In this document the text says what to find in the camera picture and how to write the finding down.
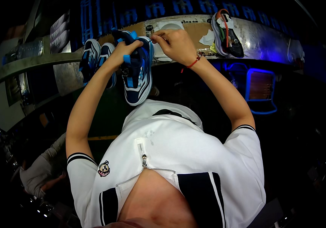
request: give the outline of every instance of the blue sneaker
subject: blue sneaker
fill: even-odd
[[[121,65],[125,99],[129,105],[139,105],[148,97],[153,84],[151,72],[153,44],[148,37],[137,37],[135,32],[113,30],[112,35],[116,43],[125,41],[126,45],[130,45],[135,40],[143,42],[143,46],[137,48],[131,55],[124,55],[124,63]]]
[[[96,70],[102,66],[102,64],[107,60],[111,53],[115,50],[115,46],[112,43],[104,43],[101,47],[101,52],[99,53]],[[106,85],[106,89],[111,89],[116,84],[116,73],[114,72]]]
[[[84,83],[89,82],[94,75],[100,51],[101,46],[97,40],[88,39],[86,41],[78,70],[82,72]]]

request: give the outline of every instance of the sneaker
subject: sneaker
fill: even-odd
[[[129,105],[139,105],[149,96],[152,88],[153,44],[146,36],[136,37],[135,32],[115,29],[112,30],[112,35],[116,43],[122,40],[126,42],[126,45],[135,40],[143,42],[143,46],[137,48],[131,55],[124,55],[124,63],[121,65],[125,99]]]
[[[214,14],[211,26],[215,33],[215,48],[220,55],[244,57],[243,47],[234,33],[234,22],[226,9]]]
[[[51,27],[50,27],[50,34],[54,33],[63,22],[67,19],[67,14],[63,14]]]
[[[115,50],[115,46],[112,43],[104,43],[99,53],[99,58],[96,65],[95,73],[102,66],[102,64],[108,59],[111,53]],[[116,73],[114,72],[106,85],[106,89],[111,89],[116,84]]]
[[[101,46],[95,39],[88,39],[84,45],[82,59],[79,62],[79,70],[83,75],[83,83],[89,82],[95,73],[98,54],[101,51]]]
[[[50,43],[50,52],[52,54],[58,53],[68,43],[69,31],[65,30],[56,39]]]
[[[68,23],[65,21],[59,26],[59,28],[54,33],[50,34],[50,42],[53,42],[59,36],[59,34],[67,30],[67,26]]]

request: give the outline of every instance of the white shoe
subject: white shoe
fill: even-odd
[[[69,31],[65,30],[50,43],[50,51],[52,54],[58,53],[68,43],[68,35]]]
[[[65,21],[54,33],[50,34],[50,42],[53,42],[59,36],[59,34],[61,34],[64,30],[67,30],[67,26],[68,23]]]
[[[63,14],[51,27],[50,27],[50,34],[54,33],[59,26],[65,22],[67,19],[67,14]]]

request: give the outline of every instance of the embroidered patch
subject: embroidered patch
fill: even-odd
[[[105,177],[110,173],[109,161],[103,162],[99,165],[99,170],[97,171],[101,177]]]

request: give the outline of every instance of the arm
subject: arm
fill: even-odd
[[[58,152],[62,146],[63,146],[63,143],[65,143],[66,141],[66,134],[62,134],[53,144],[52,144],[52,147]]]
[[[67,126],[67,157],[73,153],[80,152],[93,158],[87,136],[98,102],[112,73],[124,62],[123,56],[130,55],[137,47],[141,47],[142,44],[138,40],[128,46],[125,45],[125,42],[120,42],[78,97],[69,116]]]
[[[45,192],[48,189],[51,189],[56,183],[58,183],[61,179],[64,179],[66,176],[65,171],[63,171],[62,175],[60,175],[58,178],[54,179],[54,180],[50,180],[48,182],[46,182],[45,185],[43,185],[41,187],[41,189],[43,190],[43,192]]]
[[[185,66],[191,65],[196,60],[197,52],[195,46],[184,30],[159,30],[153,34],[152,39],[153,43],[159,43],[168,57]],[[201,57],[191,69],[211,89],[229,117],[232,130],[243,124],[251,125],[255,128],[252,112],[245,99],[205,57]]]

